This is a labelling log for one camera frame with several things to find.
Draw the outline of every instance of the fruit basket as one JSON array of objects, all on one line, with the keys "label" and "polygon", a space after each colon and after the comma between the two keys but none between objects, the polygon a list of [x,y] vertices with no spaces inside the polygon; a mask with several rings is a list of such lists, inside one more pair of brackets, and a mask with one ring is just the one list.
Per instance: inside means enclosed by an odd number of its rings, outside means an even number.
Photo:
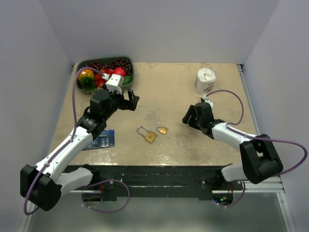
[{"label": "fruit basket", "polygon": [[[115,74],[124,75],[125,73],[124,82],[121,86],[122,90],[128,90],[132,87],[134,82],[134,68],[129,57],[109,57],[84,60],[79,63],[76,72],[83,67],[91,67],[109,75],[112,75],[115,71],[117,71]],[[98,73],[91,70],[85,70],[78,77],[76,85],[84,94],[93,94],[96,89],[102,88],[104,83],[105,82],[100,78]]]}]

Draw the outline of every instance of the large padlock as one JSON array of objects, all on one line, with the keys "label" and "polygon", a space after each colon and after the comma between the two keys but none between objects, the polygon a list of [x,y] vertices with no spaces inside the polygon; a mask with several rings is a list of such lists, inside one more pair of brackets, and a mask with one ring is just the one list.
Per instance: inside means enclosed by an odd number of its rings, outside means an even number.
[{"label": "large padlock", "polygon": [[[140,128],[143,128],[144,130],[146,130],[148,132],[148,134],[143,135],[141,132],[140,132]],[[139,126],[137,127],[137,133],[140,134],[141,136],[144,137],[145,140],[147,140],[148,142],[150,142],[151,144],[153,143],[153,141],[156,139],[156,137],[158,136],[156,133],[154,133],[153,131],[151,130],[148,130],[147,128],[143,127],[143,126]]]},{"label": "large padlock", "polygon": [[160,132],[161,134],[166,134],[166,131],[168,130],[166,127],[156,127],[156,131]]}]

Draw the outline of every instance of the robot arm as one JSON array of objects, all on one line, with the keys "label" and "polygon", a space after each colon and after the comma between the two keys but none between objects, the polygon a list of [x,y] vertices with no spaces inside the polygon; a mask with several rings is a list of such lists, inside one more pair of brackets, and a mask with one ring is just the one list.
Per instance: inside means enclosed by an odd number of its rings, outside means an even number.
[{"label": "robot arm", "polygon": [[227,123],[214,119],[211,105],[212,102],[205,100],[191,105],[183,118],[183,123],[201,130],[204,135],[222,141],[240,152],[242,164],[223,167],[218,172],[218,185],[234,180],[249,180],[258,184],[283,170],[283,165],[272,142],[247,138],[247,136],[269,138],[267,135],[247,134],[231,126],[229,127],[232,130],[229,130]]},{"label": "robot arm", "polygon": [[[140,99],[131,89],[128,90],[129,100],[125,100],[120,86],[123,77],[113,74],[106,82],[106,88],[97,90],[90,99],[90,106],[84,111],[83,116],[77,122],[76,133],[73,139],[70,135],[46,158],[31,167],[26,165],[20,172],[20,194],[26,194],[34,178],[44,165],[48,164],[37,180],[29,200],[44,211],[52,209],[60,197],[82,186],[96,181],[98,171],[90,165],[83,165],[71,173],[63,173],[68,164],[95,140],[106,128],[106,121],[117,109],[134,111]],[[66,145],[55,158],[48,163],[50,157],[59,148]]]}]

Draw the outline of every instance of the gray floor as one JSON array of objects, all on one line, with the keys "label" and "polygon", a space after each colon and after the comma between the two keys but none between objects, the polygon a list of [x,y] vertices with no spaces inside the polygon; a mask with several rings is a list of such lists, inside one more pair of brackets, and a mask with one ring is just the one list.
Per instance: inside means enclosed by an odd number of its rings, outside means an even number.
[{"label": "gray floor", "polygon": [[[100,203],[115,209],[125,202]],[[132,198],[121,212],[103,214],[81,207],[81,194],[70,193],[49,212],[38,211],[29,232],[285,232],[275,193],[246,193],[224,209],[198,199]]]}]

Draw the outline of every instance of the green basket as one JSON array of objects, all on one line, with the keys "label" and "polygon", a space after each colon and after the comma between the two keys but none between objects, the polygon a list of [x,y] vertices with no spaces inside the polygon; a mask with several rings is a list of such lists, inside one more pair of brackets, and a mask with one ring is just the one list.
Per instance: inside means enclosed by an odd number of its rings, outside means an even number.
[{"label": "green basket", "polygon": [[[128,90],[128,89],[130,89],[132,87],[133,82],[134,82],[134,66],[133,66],[133,63],[132,63],[132,61],[131,61],[131,59],[129,57],[108,57],[108,58],[84,60],[84,61],[80,62],[79,65],[77,66],[76,73],[81,68],[85,67],[86,65],[90,65],[94,61],[99,61],[101,64],[107,65],[109,62],[112,62],[112,61],[114,61],[114,60],[116,60],[118,58],[123,59],[125,61],[129,61],[129,63],[132,66],[132,81],[129,84],[127,84],[127,85],[121,86],[122,90]],[[85,91],[85,90],[83,90],[81,85],[80,85],[80,83],[78,81],[76,82],[76,85],[77,85],[77,88],[79,90],[81,90],[84,94],[93,94],[92,91]]]}]

